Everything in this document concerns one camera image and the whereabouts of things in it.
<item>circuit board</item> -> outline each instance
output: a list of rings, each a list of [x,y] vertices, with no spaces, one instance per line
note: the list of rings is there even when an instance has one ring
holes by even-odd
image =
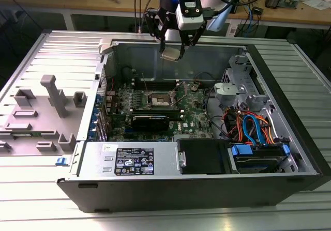
[[[109,141],[176,141],[179,138],[212,138],[212,128],[203,110],[204,92],[192,91],[192,84],[171,91],[134,90],[119,88],[109,105],[111,132]],[[132,116],[162,115],[169,117],[169,128],[159,132],[134,132],[130,123]]]

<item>wire bundle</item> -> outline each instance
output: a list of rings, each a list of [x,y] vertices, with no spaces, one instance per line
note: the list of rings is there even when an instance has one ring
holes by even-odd
[[[236,135],[234,137],[234,140],[240,142],[240,143],[243,143],[245,142],[245,144],[249,144],[249,145],[255,145],[254,142],[252,140],[250,140],[250,136],[247,135],[245,132],[244,132],[244,120],[245,118],[248,118],[250,117],[251,119],[248,119],[249,121],[253,121],[254,122],[254,118],[257,119],[258,121],[262,122],[261,124],[259,124],[258,126],[253,126],[250,134],[252,134],[252,132],[256,129],[257,130],[257,133],[258,133],[258,129],[260,128],[260,125],[262,126],[261,127],[261,131],[263,132],[264,134],[264,138],[265,138],[265,141],[267,144],[274,144],[274,139],[272,137],[272,133],[271,133],[271,124],[268,123],[262,116],[259,116],[257,115],[256,113],[252,112],[252,111],[247,111],[247,110],[231,110],[231,109],[227,109],[225,111],[225,114],[223,115],[222,117],[222,120],[225,119],[225,117],[229,114],[232,114],[232,115],[235,115],[236,116],[236,126],[234,126],[228,133],[227,133],[227,137],[228,138],[231,138],[231,134],[237,130],[238,131],[238,135]]]

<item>black plastic cover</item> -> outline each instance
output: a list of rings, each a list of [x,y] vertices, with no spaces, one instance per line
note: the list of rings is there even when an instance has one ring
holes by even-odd
[[[228,174],[229,142],[218,139],[179,139],[178,152],[185,153],[182,174]]]

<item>sticker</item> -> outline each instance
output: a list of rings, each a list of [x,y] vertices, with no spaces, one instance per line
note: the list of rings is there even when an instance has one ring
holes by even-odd
[[[11,134],[12,136],[15,136],[15,137],[20,137],[20,136],[32,136],[31,134]]]
[[[117,176],[154,175],[153,148],[118,148],[115,174]]]
[[[118,144],[104,144],[102,146],[102,151],[104,152],[114,152],[118,148]]]

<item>gray plastic part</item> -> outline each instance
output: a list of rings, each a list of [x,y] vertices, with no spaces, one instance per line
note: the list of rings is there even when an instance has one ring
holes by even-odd
[[[40,152],[52,152],[56,151],[56,146],[53,142],[38,142],[36,148]]]
[[[77,108],[83,108],[86,105],[87,97],[85,92],[83,91],[76,91],[73,95],[73,101]]]
[[[58,139],[60,134],[58,133],[57,130],[53,130],[51,132],[44,131],[44,133],[41,133],[41,137],[44,139]]]
[[[0,139],[1,140],[15,140],[15,137],[12,136],[10,133],[1,133]]]
[[[56,151],[52,155],[70,154],[72,151],[62,151],[57,141],[59,134],[63,134],[69,138],[73,133],[77,137],[79,125],[82,120],[84,108],[76,108],[72,96],[67,98],[66,110],[68,116],[59,118],[54,107],[50,106],[48,96],[36,96],[35,99],[30,99],[31,110],[38,112],[36,117],[14,117],[12,114],[8,116],[7,122],[0,127],[0,140],[7,142],[11,147],[11,156],[38,156],[42,153],[36,148],[37,142],[52,141],[56,146]],[[21,111],[22,109],[16,105],[12,113]],[[29,131],[10,131],[6,130],[7,124],[22,124],[29,123],[32,129]]]
[[[67,104],[67,98],[66,98],[66,96],[64,95],[63,90],[62,90],[62,89],[59,89],[59,90],[57,90],[57,92],[58,92],[58,94],[59,94],[59,96],[60,96],[60,99],[62,100],[62,103],[63,103],[64,105],[66,105],[66,104]],[[50,101],[51,106],[54,107],[54,104],[53,104],[52,99],[51,99],[51,98],[48,98],[48,101]]]
[[[22,109],[31,107],[29,99],[34,99],[34,98],[36,98],[36,97],[35,97],[35,95],[33,95],[32,91],[30,89],[19,89],[14,96],[16,103]]]
[[[61,134],[57,143],[63,151],[73,151],[76,146],[76,138],[73,134],[71,134],[69,140],[67,141],[65,136]]]
[[[5,127],[7,130],[31,130],[31,124],[7,124]]]
[[[50,95],[51,101],[54,104],[56,112],[60,118],[65,118],[68,113],[64,107],[63,100],[58,93],[58,90],[55,86],[55,76],[54,75],[44,75],[40,80],[40,84],[46,88],[48,94]]]
[[[1,152],[10,152],[11,146],[7,142],[0,142],[0,151]]]
[[[31,111],[14,111],[13,113],[14,117],[36,117],[38,116],[38,113],[35,110]]]

